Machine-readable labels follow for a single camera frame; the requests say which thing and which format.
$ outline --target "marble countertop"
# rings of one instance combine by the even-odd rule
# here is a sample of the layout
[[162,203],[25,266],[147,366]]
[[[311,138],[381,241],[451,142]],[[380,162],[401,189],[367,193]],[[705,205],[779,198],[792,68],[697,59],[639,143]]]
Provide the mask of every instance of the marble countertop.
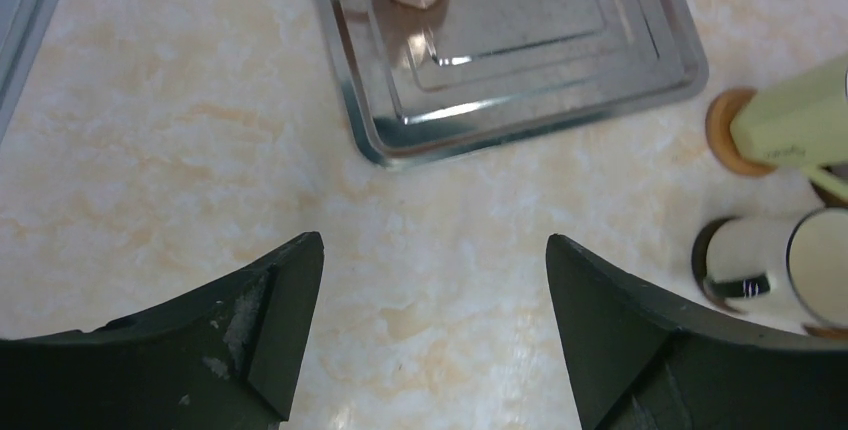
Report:
[[848,5],[688,2],[697,98],[392,173],[352,143],[312,0],[61,0],[0,146],[0,335],[91,330],[318,230],[284,428],[576,428],[548,235],[702,301],[705,222],[819,204],[719,167],[703,119],[847,51]]

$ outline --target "light green cylinder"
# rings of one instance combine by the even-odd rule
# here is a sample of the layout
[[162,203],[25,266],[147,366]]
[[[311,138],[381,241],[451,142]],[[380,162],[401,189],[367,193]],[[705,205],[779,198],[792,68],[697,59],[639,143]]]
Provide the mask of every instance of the light green cylinder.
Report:
[[848,200],[848,184],[821,169],[848,162],[848,55],[759,91],[730,133],[745,159],[801,168]]

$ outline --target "metal tray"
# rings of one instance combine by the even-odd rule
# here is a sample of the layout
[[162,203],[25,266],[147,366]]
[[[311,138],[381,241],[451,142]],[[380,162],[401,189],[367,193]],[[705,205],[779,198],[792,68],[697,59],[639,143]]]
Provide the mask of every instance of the metal tray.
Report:
[[362,153],[403,167],[688,98],[686,0],[316,0]]
[[59,0],[0,0],[0,140]]

